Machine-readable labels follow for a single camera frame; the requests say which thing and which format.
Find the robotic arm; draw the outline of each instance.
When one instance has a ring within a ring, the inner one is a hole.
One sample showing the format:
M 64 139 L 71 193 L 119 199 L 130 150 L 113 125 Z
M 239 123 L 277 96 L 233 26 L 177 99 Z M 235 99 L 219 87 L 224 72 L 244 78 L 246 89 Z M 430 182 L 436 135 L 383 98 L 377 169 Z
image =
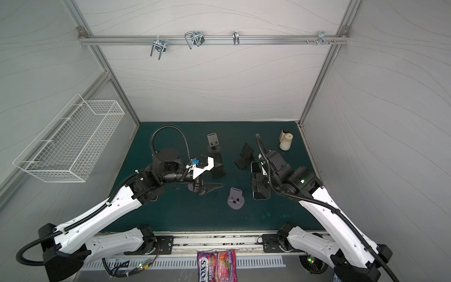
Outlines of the robotic arm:
M 174 148 L 164 148 L 156 152 L 153 140 L 164 128 L 178 130 L 189 149 L 186 137 L 180 128 L 164 125 L 151 137 L 152 164 L 124 179 L 111 196 L 92 209 L 59 225 L 51 223 L 38 231 L 39 239 L 24 246 L 16 255 L 21 264 L 46 268 L 50 282 L 58 282 L 76 273 L 85 263 L 118 253 L 149 254 L 159 248 L 156 237 L 148 226 L 110 235 L 96 236 L 96 233 L 110 223 L 151 201 L 156 201 L 164 193 L 165 184 L 186 183 L 188 189 L 199 195 L 222 187 L 222 184 L 204 183 L 201 174 L 214 167 L 212 157 L 200 156 L 184 164 Z M 23 257 L 26 250 L 40 244 L 43 261 L 31 261 Z M 146 265 L 131 274 L 144 270 Z
M 278 231 L 280 248 L 286 252 L 302 250 L 320 259 L 334 268 L 342 282 L 376 282 L 381 266 L 398 281 L 387 266 L 392 251 L 355 227 L 311 171 L 305 167 L 294 170 L 277 151 L 266 150 L 258 134 L 256 139 L 260 158 L 251 164 L 254 198 L 267 199 L 272 191 L 298 201 L 333 238 L 325 240 L 287 223 Z

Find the circular fan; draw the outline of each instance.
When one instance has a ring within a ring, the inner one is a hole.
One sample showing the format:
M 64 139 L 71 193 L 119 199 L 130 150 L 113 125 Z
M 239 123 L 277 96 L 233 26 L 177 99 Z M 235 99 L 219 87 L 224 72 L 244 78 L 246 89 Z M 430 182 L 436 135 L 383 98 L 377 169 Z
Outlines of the circular fan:
M 310 272 L 310 274 L 321 274 L 326 271 L 328 265 L 320 259 L 312 255 L 300 255 L 299 261 L 302 267 Z

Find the metal bracket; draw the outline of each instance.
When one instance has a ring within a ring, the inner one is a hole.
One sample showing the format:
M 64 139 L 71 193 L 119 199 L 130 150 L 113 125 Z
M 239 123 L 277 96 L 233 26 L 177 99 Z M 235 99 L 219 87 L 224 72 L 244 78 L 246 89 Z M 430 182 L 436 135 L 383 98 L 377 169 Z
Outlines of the metal bracket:
M 160 52 L 158 55 L 158 59 L 161 58 L 163 52 L 166 52 L 166 43 L 163 40 L 157 39 L 153 41 L 152 49 L 150 50 L 150 56 L 152 57 L 152 53 L 154 50 Z
M 84 27 L 76 27 L 79 38 L 87 38 L 87 31 Z
M 329 44 L 329 43 L 330 43 L 330 41 L 324 39 L 324 36 L 325 36 L 324 31 L 321 31 L 321 32 L 318 34 L 318 39 L 315 40 L 316 45 L 321 45 L 321 44 L 323 44 L 323 43 L 324 43 L 324 44 Z
M 233 32 L 233 45 L 239 44 L 239 34 L 238 31 Z
M 202 43 L 204 43 L 205 38 L 203 38 L 203 34 L 201 31 L 190 31 L 185 33 L 185 40 L 186 43 L 188 43 L 188 47 L 190 49 L 193 48 L 194 43 L 196 43 L 196 46 L 199 47 L 202 45 Z
M 340 30 L 340 36 L 349 37 L 349 25 L 345 25 Z

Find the metal clamp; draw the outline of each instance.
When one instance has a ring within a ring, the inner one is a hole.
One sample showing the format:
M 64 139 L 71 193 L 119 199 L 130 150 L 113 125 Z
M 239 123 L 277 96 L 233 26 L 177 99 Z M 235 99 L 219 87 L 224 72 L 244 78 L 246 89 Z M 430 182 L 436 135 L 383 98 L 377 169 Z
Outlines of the metal clamp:
M 190 31 L 190 32 L 185 33 L 185 40 L 186 40 L 186 43 L 188 43 L 188 47 L 190 49 L 192 49 L 194 46 L 194 43 L 196 43 L 197 47 L 201 46 L 202 43 L 204 43 L 205 38 L 203 38 L 203 34 L 201 31 L 194 31 L 194 32 Z
M 318 34 L 318 39 L 317 40 L 315 40 L 315 42 L 316 42 L 316 45 L 321 45 L 321 44 L 329 44 L 330 43 L 330 41 L 327 41 L 326 39 L 324 39 L 324 36 L 325 36 L 325 33 L 324 33 L 324 31 L 321 31 L 319 34 Z
M 233 45 L 239 44 L 239 34 L 238 31 L 233 32 Z
M 166 43 L 163 40 L 157 39 L 153 41 L 152 49 L 150 50 L 150 56 L 152 57 L 152 53 L 154 50 L 160 52 L 158 55 L 158 59 L 161 58 L 163 52 L 166 52 Z

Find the green table surface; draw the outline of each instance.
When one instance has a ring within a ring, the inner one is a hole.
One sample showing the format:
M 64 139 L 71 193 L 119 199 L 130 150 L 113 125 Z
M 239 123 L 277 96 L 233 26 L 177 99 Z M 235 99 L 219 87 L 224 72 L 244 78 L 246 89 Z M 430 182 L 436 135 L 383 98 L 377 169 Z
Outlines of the green table surface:
M 130 150 L 118 174 L 115 185 L 152 162 L 149 139 L 161 122 L 141 123 Z M 104 231 L 125 231 L 140 224 L 148 224 L 154 231 L 244 231 L 278 230 L 290 221 L 305 230 L 323 230 L 321 224 L 298 202 L 271 194 L 268 200 L 252 197 L 250 166 L 240 170 L 234 161 L 245 143 L 258 157 L 255 134 L 259 133 L 269 150 L 278 150 L 294 168 L 312 164 L 295 122 L 173 122 L 180 127 L 189 143 L 191 157 L 212 156 L 207 150 L 207 134 L 216 132 L 221 144 L 221 157 L 226 175 L 213 179 L 211 172 L 202 174 L 205 182 L 223 183 L 224 187 L 204 196 L 190 192 L 186 185 L 166 185 L 166 191 L 157 201 L 133 210 L 107 226 Z M 279 134 L 289 128 L 293 143 L 289 151 L 279 149 Z M 174 147 L 180 158 L 187 161 L 182 136 L 174 129 L 164 129 L 155 137 L 155 149 Z M 230 188 L 243 191 L 245 203 L 239 210 L 227 204 Z

